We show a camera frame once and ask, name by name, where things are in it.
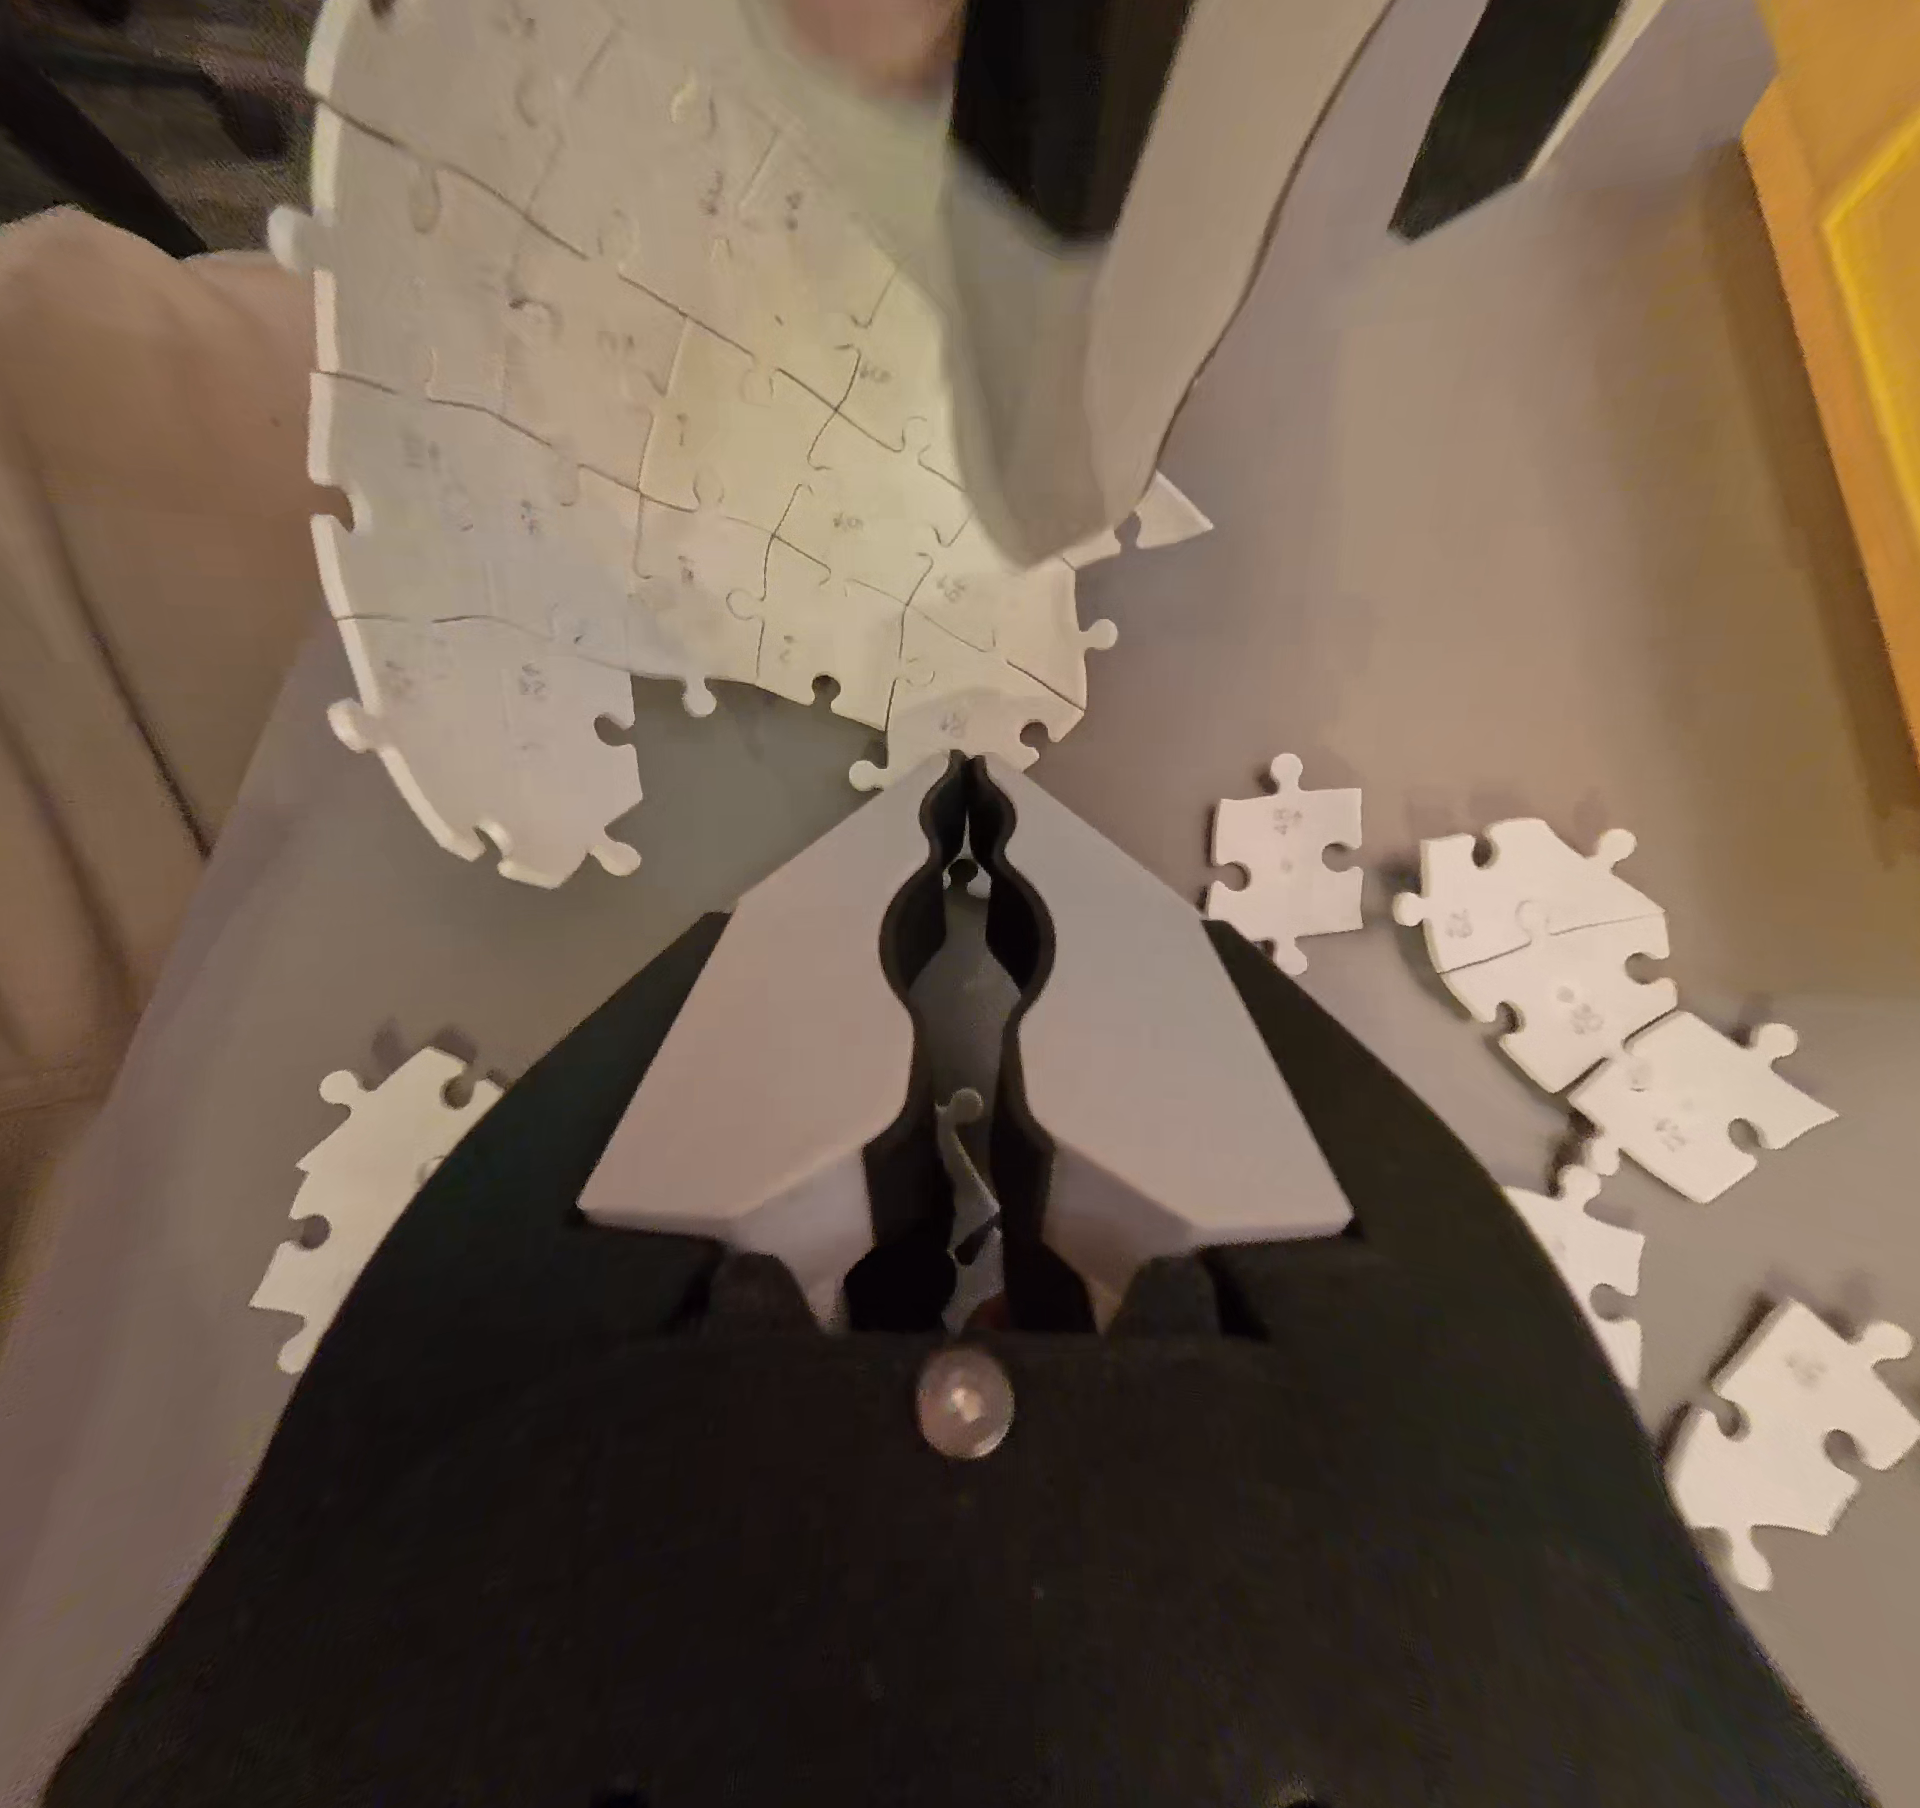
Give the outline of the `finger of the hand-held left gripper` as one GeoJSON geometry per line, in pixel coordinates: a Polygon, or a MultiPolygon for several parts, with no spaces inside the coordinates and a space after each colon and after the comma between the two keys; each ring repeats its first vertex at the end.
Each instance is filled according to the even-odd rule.
{"type": "Polygon", "coordinates": [[[1486,0],[1400,187],[1416,242],[1534,178],[1669,0],[1486,0]]]}
{"type": "Polygon", "coordinates": [[[1193,0],[1117,229],[1047,236],[950,138],[958,463],[1033,566],[1134,513],[1332,99],[1395,0],[1193,0]]]}

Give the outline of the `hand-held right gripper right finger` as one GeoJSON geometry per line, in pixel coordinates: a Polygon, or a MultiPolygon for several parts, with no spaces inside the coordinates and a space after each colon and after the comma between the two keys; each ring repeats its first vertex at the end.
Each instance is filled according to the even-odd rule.
{"type": "Polygon", "coordinates": [[[1089,1333],[1142,1267],[1354,1222],[1205,919],[1003,759],[969,759],[1000,1032],[1007,1318],[1089,1333]]]}

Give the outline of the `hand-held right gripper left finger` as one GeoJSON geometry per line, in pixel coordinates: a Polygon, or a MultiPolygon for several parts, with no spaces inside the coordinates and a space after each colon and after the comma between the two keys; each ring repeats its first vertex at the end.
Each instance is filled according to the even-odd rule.
{"type": "Polygon", "coordinates": [[[943,937],[967,772],[930,757],[731,910],[578,1210],[779,1260],[822,1325],[844,1281],[946,1195],[942,1158],[873,1190],[870,1148],[926,1102],[901,904],[943,937]]]}

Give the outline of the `puzzle pieces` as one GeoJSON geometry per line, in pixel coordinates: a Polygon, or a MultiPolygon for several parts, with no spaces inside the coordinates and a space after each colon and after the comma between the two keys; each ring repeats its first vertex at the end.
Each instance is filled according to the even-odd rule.
{"type": "MultiPolygon", "coordinates": [[[[1219,804],[1211,860],[1244,874],[1211,881],[1200,917],[1234,934],[1234,952],[1303,973],[1300,942],[1357,934],[1362,868],[1328,866],[1328,852],[1358,846],[1358,792],[1303,788],[1297,757],[1268,766],[1270,792],[1219,804]]],[[[1630,1163],[1689,1204],[1713,1204],[1757,1169],[1757,1150],[1784,1150],[1833,1124],[1836,1108],[1781,1073],[1798,1051],[1784,1025],[1720,1032],[1676,1001],[1669,978],[1632,963],[1669,958],[1669,917],[1617,877],[1635,846],[1604,833],[1574,852],[1549,821],[1515,816],[1483,834],[1420,845],[1420,885],[1395,898],[1396,927],[1425,940],[1431,973],[1479,1025],[1500,1030],[1506,1061],[1585,1124],[1553,1190],[1505,1190],[1585,1313],[1625,1389],[1639,1387],[1644,1329],[1603,1318],[1599,1292],[1630,1297],[1644,1238],[1595,1220],[1604,1175],[1630,1163]]],[[[320,1096],[344,1124],[298,1163],[295,1222],[320,1222],[320,1241],[278,1243],[252,1308],[295,1321],[278,1368],[298,1373],[319,1352],[361,1268],[417,1188],[499,1100],[478,1083],[466,1107],[444,1100],[460,1057],[420,1048],[380,1087],[337,1070],[320,1096]]],[[[1913,1339],[1872,1323],[1846,1339],[1784,1301],[1740,1341],[1713,1389],[1737,1430],[1695,1412],[1675,1440],[1669,1488],[1693,1532],[1728,1542],[1737,1586],[1763,1595],[1773,1561],[1763,1532],[1833,1534],[1859,1492],[1858,1474],[1830,1454],[1844,1435],[1863,1464],[1885,1472],[1917,1448],[1917,1412],[1897,1405],[1881,1363],[1913,1355],[1913,1339]]]]}

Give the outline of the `partly built puzzle ball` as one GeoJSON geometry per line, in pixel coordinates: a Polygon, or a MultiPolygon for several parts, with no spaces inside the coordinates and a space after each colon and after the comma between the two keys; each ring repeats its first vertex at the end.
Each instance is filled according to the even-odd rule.
{"type": "Polygon", "coordinates": [[[1036,759],[1086,716],[1079,574],[1020,563],[950,441],[943,317],[737,0],[324,0],[312,209],[333,735],[417,825],[558,889],[639,853],[639,676],[1036,759]]]}

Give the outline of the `yellow plastic bin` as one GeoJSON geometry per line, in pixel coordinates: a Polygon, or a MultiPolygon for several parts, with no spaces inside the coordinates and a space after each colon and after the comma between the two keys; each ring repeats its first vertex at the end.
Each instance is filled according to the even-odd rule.
{"type": "Polygon", "coordinates": [[[1740,147],[1917,736],[1917,0],[1757,0],[1740,147]]]}

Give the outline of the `person's beige trousers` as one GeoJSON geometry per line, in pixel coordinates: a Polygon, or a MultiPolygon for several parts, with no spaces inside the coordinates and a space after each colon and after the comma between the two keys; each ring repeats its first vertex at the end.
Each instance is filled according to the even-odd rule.
{"type": "Polygon", "coordinates": [[[4,226],[4,1253],[107,1100],[320,609],[307,286],[4,226]]]}

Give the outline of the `black office chair base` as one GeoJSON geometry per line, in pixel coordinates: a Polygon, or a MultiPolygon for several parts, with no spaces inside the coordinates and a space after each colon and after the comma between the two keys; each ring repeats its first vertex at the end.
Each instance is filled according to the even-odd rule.
{"type": "Polygon", "coordinates": [[[288,85],[208,51],[129,47],[129,20],[132,0],[4,0],[4,143],[91,219],[170,257],[199,257],[205,236],[73,88],[184,96],[239,158],[267,163],[294,143],[288,85]]]}

